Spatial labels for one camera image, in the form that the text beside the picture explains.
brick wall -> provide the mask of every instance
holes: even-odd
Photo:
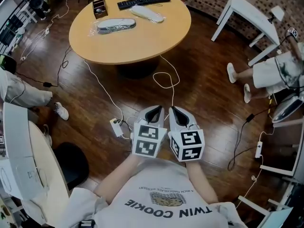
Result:
[[[187,5],[201,10],[213,17],[218,18],[228,0],[182,0]],[[267,16],[271,17],[270,9],[279,5],[285,16],[282,22],[274,21],[280,41],[285,37],[285,32],[289,27],[294,27],[299,32],[299,40],[304,40],[304,0],[247,0]],[[248,39],[254,39],[259,31],[241,16],[234,14],[230,17],[228,24],[244,35]],[[257,42],[260,49],[266,48],[270,44],[268,39]],[[283,51],[289,50],[288,43],[281,46]]]

wooden floor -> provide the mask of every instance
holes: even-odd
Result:
[[[18,68],[20,73],[56,84],[57,71],[69,46],[69,28],[87,0],[80,0],[79,4],[77,0],[68,0],[68,4],[69,13],[62,19],[55,20],[50,34]],[[53,8],[51,15],[63,14],[65,11],[64,1],[61,1],[58,8]],[[254,160],[255,149],[239,156],[233,171],[227,170],[227,164],[233,157],[238,129],[251,113],[266,109],[268,100],[255,100],[245,104],[243,83],[233,85],[228,80],[227,63],[232,62],[237,71],[244,70],[248,68],[247,57],[251,59],[256,52],[243,39],[226,29],[212,42],[210,39],[216,30],[216,23],[195,12],[191,12],[191,17],[192,25],[185,39],[163,56],[176,67],[181,79],[175,87],[174,104],[194,114],[204,130],[206,147],[203,169],[219,200],[233,201],[238,195],[245,195],[252,184],[251,176],[257,176],[260,170],[260,163]],[[13,53],[14,58],[20,58],[30,39],[44,29],[49,21],[50,19],[32,25]],[[120,113],[90,74],[82,58],[71,52],[66,59],[69,64],[60,71],[60,87],[50,90],[67,108],[70,118],[66,122],[58,119],[46,107],[40,108],[40,113],[42,119],[51,125],[53,147],[56,148],[62,142],[77,144],[89,161],[90,177],[100,182],[125,159],[130,143],[114,136],[109,120],[120,117]],[[129,80],[120,76],[114,66],[91,64],[91,68],[114,102],[123,110],[125,118],[137,116],[139,111],[151,105],[160,104],[165,109],[171,105],[172,90],[160,88],[153,81],[152,75],[141,80]],[[159,71],[170,73],[176,82],[174,70],[164,60],[160,60],[156,69],[156,72]],[[157,76],[157,79],[163,85],[170,85],[170,79],[166,76]],[[47,90],[39,83],[28,79],[25,81]],[[267,115],[264,113],[244,127],[237,152],[256,146],[266,122]],[[127,128],[123,130],[125,136],[128,136]],[[176,161],[168,141],[163,144],[159,157]],[[279,177],[263,171],[247,197],[256,204],[265,206],[268,198],[280,200],[284,187],[285,184]]]

white shoe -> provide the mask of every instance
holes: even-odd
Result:
[[[49,146],[52,147],[53,141],[52,141],[52,137],[49,135],[48,125],[44,124],[43,128],[44,128],[43,135],[44,135],[45,139],[47,140],[47,143],[49,144]]]
[[[251,100],[251,92],[248,84],[244,84],[244,101],[246,104]]]
[[[233,73],[235,73],[236,71],[234,70],[233,64],[232,63],[228,63],[227,65],[227,73],[229,76],[229,81],[230,83],[235,83],[236,79],[233,77]]]
[[[66,108],[64,108],[62,106],[62,104],[60,102],[56,102],[56,110],[55,112],[63,119],[63,120],[67,120],[68,119],[68,111]]]

table leg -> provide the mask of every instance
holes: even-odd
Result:
[[[233,9],[229,8],[227,10],[224,18],[222,19],[221,23],[219,24],[218,29],[215,31],[213,37],[211,38],[212,41],[215,41],[215,39],[218,37],[219,33],[224,28],[224,25],[227,23],[227,21],[228,21],[228,19],[231,16],[232,13],[233,13]]]
[[[225,14],[227,13],[228,9],[230,8],[230,4],[231,4],[231,0],[228,0],[228,2],[226,3],[218,21],[217,21],[217,25],[219,25],[222,21],[222,19],[224,18]]]
[[[120,75],[126,78],[141,79],[149,76],[155,71],[159,64],[159,58],[160,57],[154,57],[142,62],[117,65],[117,71]]]
[[[259,34],[250,44],[249,47],[253,47],[265,34],[262,32]]]
[[[28,16],[29,16],[35,23],[37,23],[37,20],[34,18],[34,16],[33,16],[27,9],[25,9],[24,11],[28,14]]]
[[[259,55],[257,55],[254,59],[248,62],[249,66],[253,66],[255,63],[257,63],[259,60],[261,60],[263,57],[265,57],[267,54],[272,52],[274,49],[278,47],[277,44],[272,44],[269,47],[267,47],[264,51],[262,51]]]

